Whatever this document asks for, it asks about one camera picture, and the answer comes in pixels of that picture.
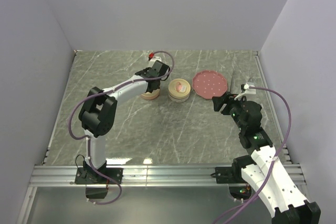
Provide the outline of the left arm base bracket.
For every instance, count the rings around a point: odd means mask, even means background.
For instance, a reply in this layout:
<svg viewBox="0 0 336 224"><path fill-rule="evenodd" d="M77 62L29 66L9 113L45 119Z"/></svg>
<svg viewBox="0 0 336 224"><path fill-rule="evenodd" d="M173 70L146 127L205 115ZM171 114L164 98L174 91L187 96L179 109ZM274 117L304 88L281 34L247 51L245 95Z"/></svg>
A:
<svg viewBox="0 0 336 224"><path fill-rule="evenodd" d="M77 158L81 156L78 154L75 158L75 165L77 168L75 176L75 185L85 185L86 198L88 202L94 205L108 205L116 202L122 194L121 181L123 177L123 168L111 168L107 167L105 162L100 168L95 168L90 164L87 164L85 160L80 167L77 164ZM109 201L103 202L109 192L109 186L116 185L119 189L118 194Z"/></svg>

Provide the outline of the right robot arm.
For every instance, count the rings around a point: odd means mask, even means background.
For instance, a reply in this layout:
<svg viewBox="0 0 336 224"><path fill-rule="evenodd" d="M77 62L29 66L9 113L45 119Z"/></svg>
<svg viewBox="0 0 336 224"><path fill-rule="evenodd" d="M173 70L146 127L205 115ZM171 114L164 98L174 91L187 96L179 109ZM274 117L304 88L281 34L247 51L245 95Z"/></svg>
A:
<svg viewBox="0 0 336 224"><path fill-rule="evenodd" d="M298 189L278 158L270 137L261 127L261 105L245 96L225 92L213 97L214 111L229 115L239 129L239 140L247 155L234 159L225 174L216 168L219 177L247 183L254 191L236 213L225 222L233 221L249 204L260 199L271 215L272 223L318 223L321 210Z"/></svg>

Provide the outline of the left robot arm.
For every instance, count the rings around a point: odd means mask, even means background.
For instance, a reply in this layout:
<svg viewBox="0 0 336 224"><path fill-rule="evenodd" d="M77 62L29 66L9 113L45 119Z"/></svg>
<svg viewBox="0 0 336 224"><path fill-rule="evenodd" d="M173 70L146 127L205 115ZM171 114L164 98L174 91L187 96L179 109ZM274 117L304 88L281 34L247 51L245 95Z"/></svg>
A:
<svg viewBox="0 0 336 224"><path fill-rule="evenodd" d="M136 72L128 80L116 86L90 90L79 112L79 120L84 129L87 153L85 162L91 166L87 177L94 183L106 177L105 135L112 129L118 106L143 93L152 93L160 88L173 67L160 59L151 60L149 66Z"/></svg>

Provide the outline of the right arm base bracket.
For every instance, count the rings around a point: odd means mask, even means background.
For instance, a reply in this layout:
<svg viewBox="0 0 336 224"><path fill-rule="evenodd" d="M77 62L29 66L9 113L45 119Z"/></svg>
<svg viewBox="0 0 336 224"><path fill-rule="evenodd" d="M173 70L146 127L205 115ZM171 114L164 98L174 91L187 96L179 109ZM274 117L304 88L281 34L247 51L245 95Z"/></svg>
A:
<svg viewBox="0 0 336 224"><path fill-rule="evenodd" d="M210 176L216 180L217 184L245 183L241 177L241 173L232 167L215 167L215 171Z"/></svg>

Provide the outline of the cream lid with label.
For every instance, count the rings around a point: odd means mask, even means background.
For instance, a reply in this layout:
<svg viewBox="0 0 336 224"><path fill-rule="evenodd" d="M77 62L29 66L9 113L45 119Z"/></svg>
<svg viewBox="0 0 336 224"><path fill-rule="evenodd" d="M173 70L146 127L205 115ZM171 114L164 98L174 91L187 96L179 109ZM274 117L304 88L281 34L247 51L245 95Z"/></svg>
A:
<svg viewBox="0 0 336 224"><path fill-rule="evenodd" d="M169 93L174 97L185 97L191 92L191 86L185 79L174 79L169 83Z"/></svg>

